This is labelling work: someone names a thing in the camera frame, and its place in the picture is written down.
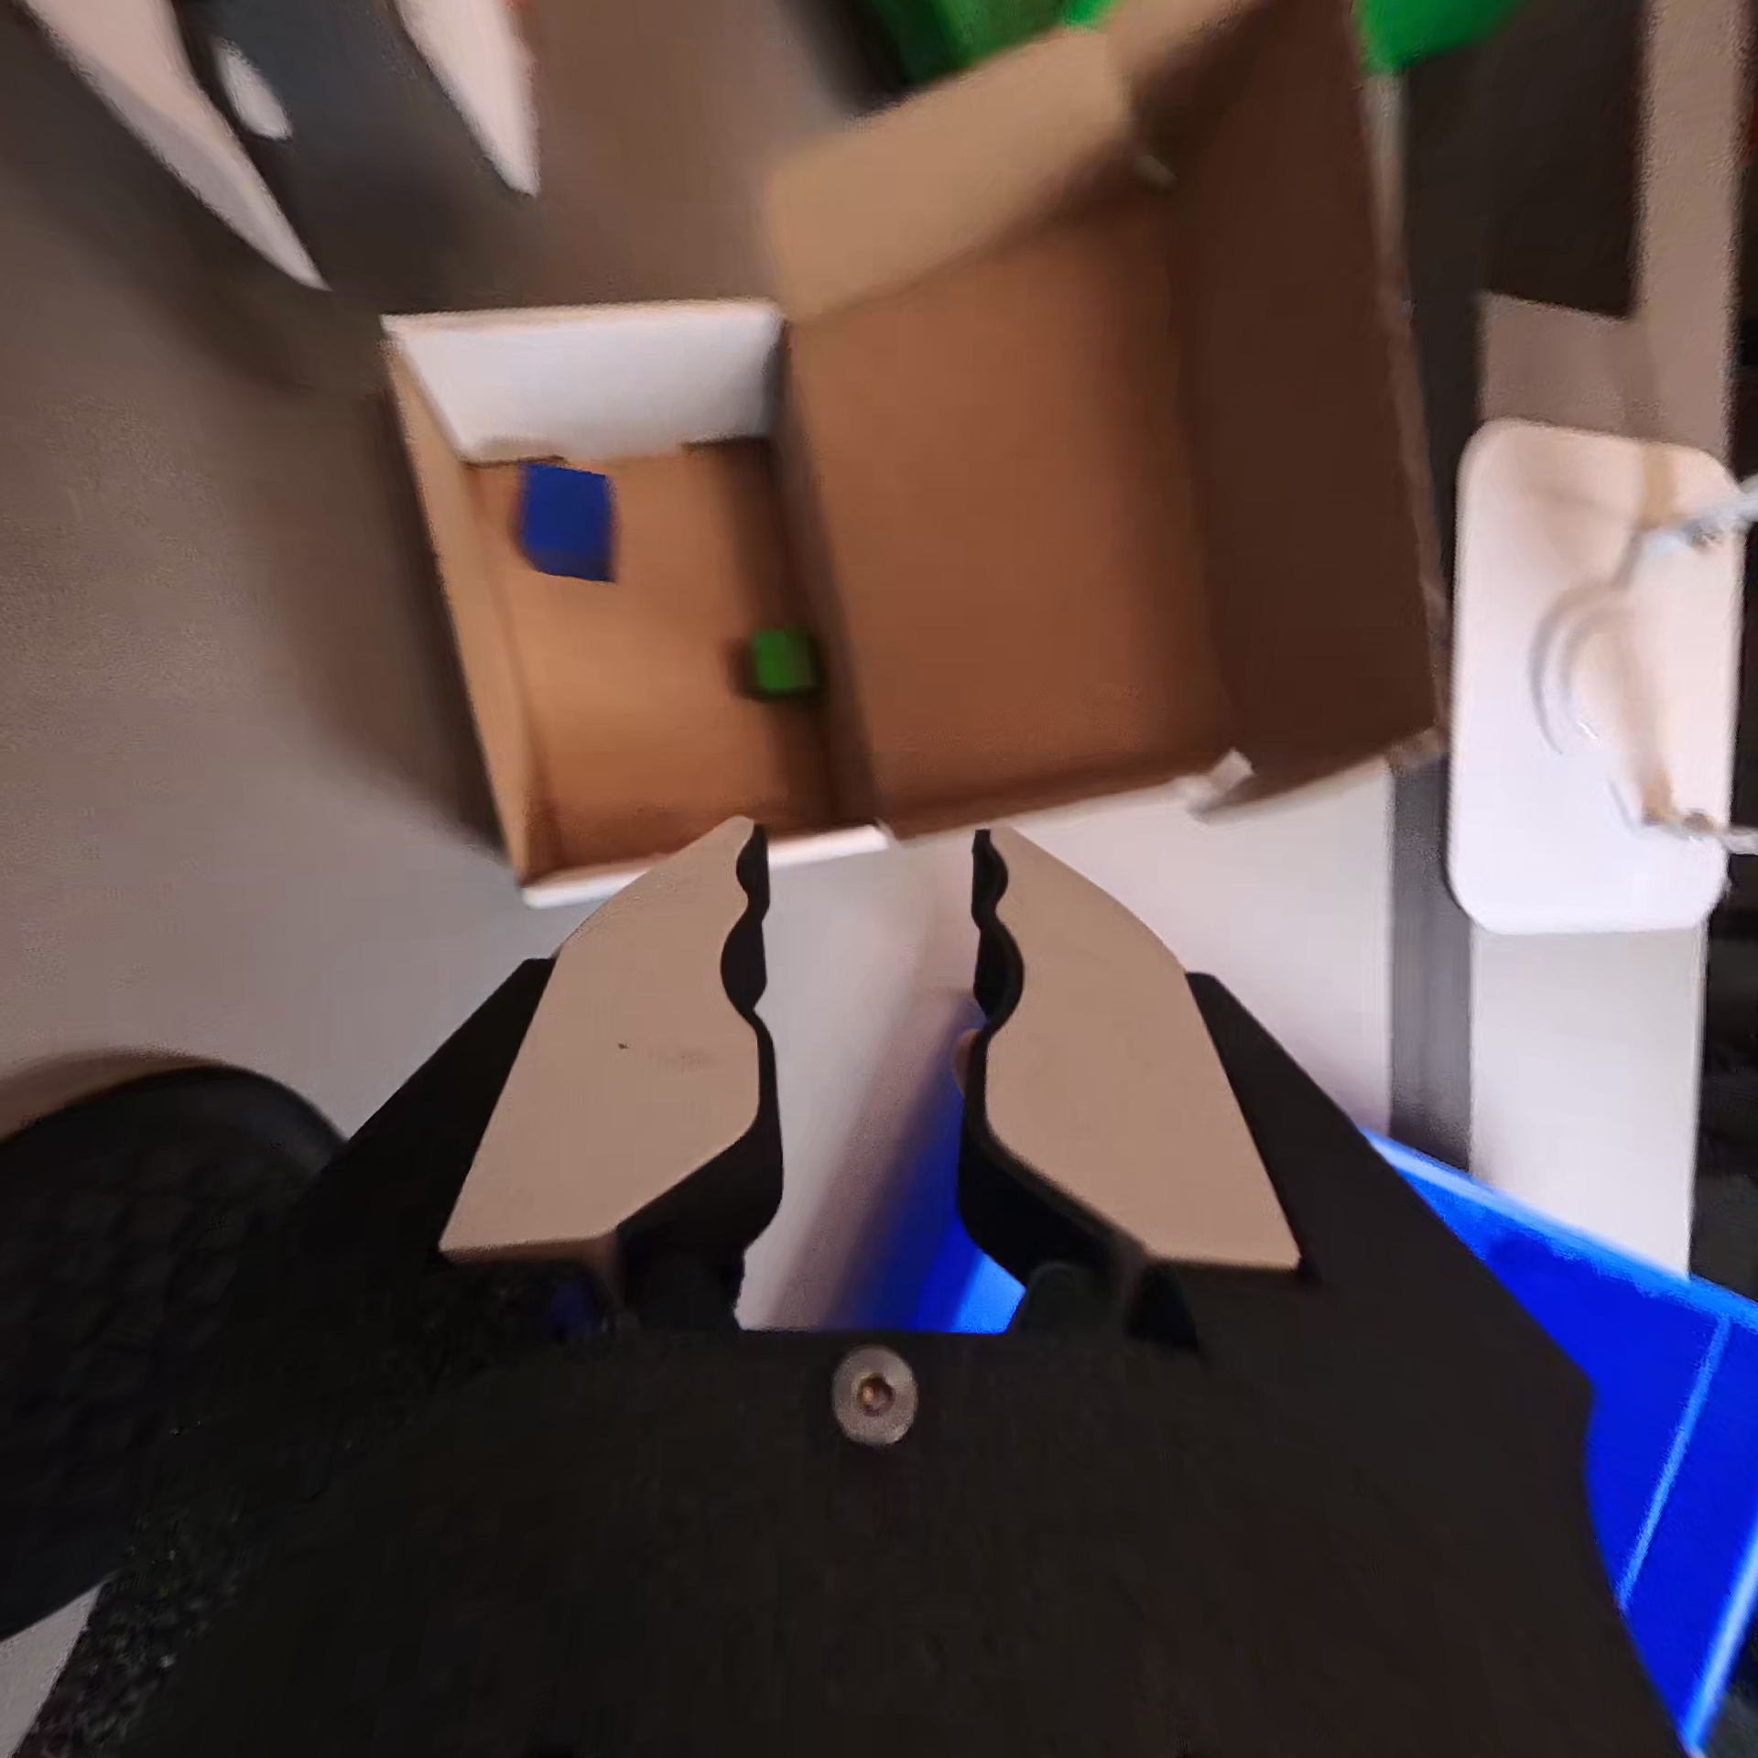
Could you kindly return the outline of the blue cube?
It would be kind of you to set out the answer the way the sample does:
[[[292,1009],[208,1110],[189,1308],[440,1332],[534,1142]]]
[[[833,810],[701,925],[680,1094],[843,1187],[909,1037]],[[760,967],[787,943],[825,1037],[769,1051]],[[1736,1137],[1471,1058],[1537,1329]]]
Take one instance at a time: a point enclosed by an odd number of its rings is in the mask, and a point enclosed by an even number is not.
[[[556,580],[615,580],[615,490],[603,472],[519,460],[515,541],[526,566]]]

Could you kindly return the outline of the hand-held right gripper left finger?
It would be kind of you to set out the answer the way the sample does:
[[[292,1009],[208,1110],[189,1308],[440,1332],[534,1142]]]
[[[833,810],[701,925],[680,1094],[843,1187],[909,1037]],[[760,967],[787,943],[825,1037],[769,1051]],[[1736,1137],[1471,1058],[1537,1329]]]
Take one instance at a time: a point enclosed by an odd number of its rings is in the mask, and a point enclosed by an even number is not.
[[[736,1323],[781,1211],[766,831],[731,817],[552,958],[455,1209],[455,1266],[576,1266],[637,1323]]]

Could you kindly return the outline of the white cardboard box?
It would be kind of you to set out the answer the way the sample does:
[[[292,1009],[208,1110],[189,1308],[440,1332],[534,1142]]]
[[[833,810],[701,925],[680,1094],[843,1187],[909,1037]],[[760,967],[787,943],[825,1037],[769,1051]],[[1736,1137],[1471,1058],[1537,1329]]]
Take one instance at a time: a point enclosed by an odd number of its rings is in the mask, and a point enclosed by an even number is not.
[[[515,886],[1435,750],[1438,563],[1350,4],[1123,4],[800,148],[775,300],[383,320]],[[515,541],[603,472],[615,580]],[[806,628],[825,687],[740,651]]]

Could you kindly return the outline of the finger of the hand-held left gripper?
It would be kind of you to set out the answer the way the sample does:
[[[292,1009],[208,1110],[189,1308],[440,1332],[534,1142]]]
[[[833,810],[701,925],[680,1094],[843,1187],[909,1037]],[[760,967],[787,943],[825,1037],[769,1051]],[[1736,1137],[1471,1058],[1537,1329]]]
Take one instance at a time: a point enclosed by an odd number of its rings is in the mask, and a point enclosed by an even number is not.
[[[230,121],[201,88],[174,4],[26,4],[66,67],[242,242],[310,291],[326,281]]]
[[[519,4],[395,4],[395,13],[495,178],[537,195],[534,53]]]

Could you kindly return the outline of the white rounded flat plate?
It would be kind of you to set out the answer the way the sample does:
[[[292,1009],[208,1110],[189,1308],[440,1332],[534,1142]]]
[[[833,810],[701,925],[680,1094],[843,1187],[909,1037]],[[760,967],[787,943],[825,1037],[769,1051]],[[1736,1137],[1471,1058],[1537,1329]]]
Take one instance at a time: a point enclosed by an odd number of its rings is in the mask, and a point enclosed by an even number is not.
[[[1550,749],[1534,710],[1534,642],[1558,602],[1598,580],[1642,521],[1734,486],[1690,447],[1537,423],[1492,423],[1464,450],[1446,883],[1482,932],[1672,932],[1715,910],[1731,859],[1637,835],[1598,759]],[[1740,717],[1740,662],[1719,696]],[[1679,764],[1698,787],[1734,799],[1734,758],[1707,744],[1701,728],[1684,734]]]

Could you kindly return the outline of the grey desk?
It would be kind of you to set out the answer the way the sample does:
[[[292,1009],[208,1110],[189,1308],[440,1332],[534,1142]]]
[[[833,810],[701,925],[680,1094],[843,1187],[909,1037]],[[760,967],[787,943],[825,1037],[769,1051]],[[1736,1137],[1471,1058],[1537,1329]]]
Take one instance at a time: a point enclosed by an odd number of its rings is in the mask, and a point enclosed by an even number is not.
[[[507,193],[376,4],[214,4],[317,140],[266,267],[3,4],[3,1128],[247,1066],[340,1130],[579,912],[495,849],[383,311],[766,294],[761,172],[888,88],[848,4],[531,4]],[[1473,932],[1441,771],[1021,823],[1358,1122],[1685,1267],[1703,937]]]

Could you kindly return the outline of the green plastic bin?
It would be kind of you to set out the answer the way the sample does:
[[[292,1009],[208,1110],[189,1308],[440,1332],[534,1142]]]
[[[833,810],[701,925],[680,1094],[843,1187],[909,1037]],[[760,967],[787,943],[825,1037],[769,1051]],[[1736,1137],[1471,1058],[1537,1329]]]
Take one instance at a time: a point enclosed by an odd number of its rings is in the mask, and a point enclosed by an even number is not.
[[[1096,31],[1118,4],[860,4],[905,83],[929,83],[1041,39],[1056,28]],[[1528,4],[1350,4],[1373,74],[1479,46]]]

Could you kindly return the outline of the blue plastic bin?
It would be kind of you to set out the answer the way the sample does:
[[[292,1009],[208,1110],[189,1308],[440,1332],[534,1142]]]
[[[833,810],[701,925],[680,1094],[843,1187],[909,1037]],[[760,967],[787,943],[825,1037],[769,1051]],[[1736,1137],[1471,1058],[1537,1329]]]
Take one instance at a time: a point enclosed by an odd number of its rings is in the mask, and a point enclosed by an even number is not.
[[[1684,1756],[1755,1614],[1755,1303],[1337,1119],[1262,1148],[1305,1246],[1247,1367],[1467,1557],[1585,1554]]]

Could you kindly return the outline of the green cube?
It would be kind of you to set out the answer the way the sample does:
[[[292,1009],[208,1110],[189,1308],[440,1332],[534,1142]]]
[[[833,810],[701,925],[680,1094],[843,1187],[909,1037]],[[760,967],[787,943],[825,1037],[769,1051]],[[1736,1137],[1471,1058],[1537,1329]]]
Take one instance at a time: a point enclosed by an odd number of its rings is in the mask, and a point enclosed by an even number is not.
[[[740,681],[760,702],[819,696],[825,677],[816,636],[797,625],[757,628],[740,651]]]

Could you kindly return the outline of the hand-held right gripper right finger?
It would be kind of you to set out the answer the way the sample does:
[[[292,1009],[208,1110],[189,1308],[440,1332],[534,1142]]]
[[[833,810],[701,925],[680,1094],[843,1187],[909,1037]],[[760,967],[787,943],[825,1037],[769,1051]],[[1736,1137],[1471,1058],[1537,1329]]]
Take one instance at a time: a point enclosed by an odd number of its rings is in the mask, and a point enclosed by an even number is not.
[[[1298,1285],[1284,1220],[1175,950],[1021,831],[970,844],[957,1214],[1018,1285],[1175,1308],[1183,1276]]]

